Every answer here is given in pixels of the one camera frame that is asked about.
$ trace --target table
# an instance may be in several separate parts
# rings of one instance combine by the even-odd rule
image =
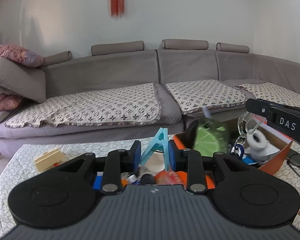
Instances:
[[[143,138],[141,148],[144,151],[152,138]],[[109,151],[116,149],[130,149],[134,140],[122,140],[101,143],[83,143],[83,144],[63,144],[63,145],[23,145],[18,152],[10,160],[6,168],[0,176],[0,238],[15,227],[15,222],[11,213],[8,210],[7,199],[10,191],[15,185],[39,174],[34,167],[34,157],[54,148],[58,147],[66,154],[67,160],[73,159],[85,152],[93,152],[96,157],[106,156]],[[300,152],[300,145],[293,142],[291,148]],[[293,185],[300,194],[300,177],[298,177],[286,161],[283,163],[279,171],[275,174],[279,179],[282,179]],[[296,216],[293,225],[300,228],[300,216]]]

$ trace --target beige block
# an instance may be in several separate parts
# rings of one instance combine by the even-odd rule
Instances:
[[[65,158],[65,154],[59,148],[43,153],[34,160],[34,165],[39,172],[48,169],[53,164],[60,162]]]

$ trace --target white wall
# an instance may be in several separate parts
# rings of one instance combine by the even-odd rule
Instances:
[[[256,54],[300,63],[300,0],[255,0]]]
[[[0,42],[43,56],[71,50],[90,55],[94,44],[205,39],[244,44],[253,51],[253,0],[126,0],[126,16],[112,19],[109,0],[0,0]]]

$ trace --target blue clothespin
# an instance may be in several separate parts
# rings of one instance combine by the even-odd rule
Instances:
[[[140,164],[145,165],[154,152],[163,152],[165,170],[169,170],[168,128],[160,128],[140,157]]]

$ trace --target cardboard box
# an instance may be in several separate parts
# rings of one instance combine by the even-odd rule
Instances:
[[[222,124],[229,131],[229,134],[234,134],[237,131],[237,135],[239,135],[237,121],[238,119],[232,119],[227,122],[223,122]],[[266,136],[267,140],[272,145],[279,148],[280,151],[276,156],[263,164],[259,169],[270,175],[274,175],[282,166],[282,163],[290,150],[292,139],[274,130],[273,128],[271,128],[272,130],[268,128],[271,127],[267,126],[266,122],[264,122],[262,124],[262,127],[260,126],[258,130],[260,130]],[[187,142],[185,138],[185,132],[174,135],[173,140],[175,141],[179,149],[189,148],[189,146],[191,145],[191,143]]]

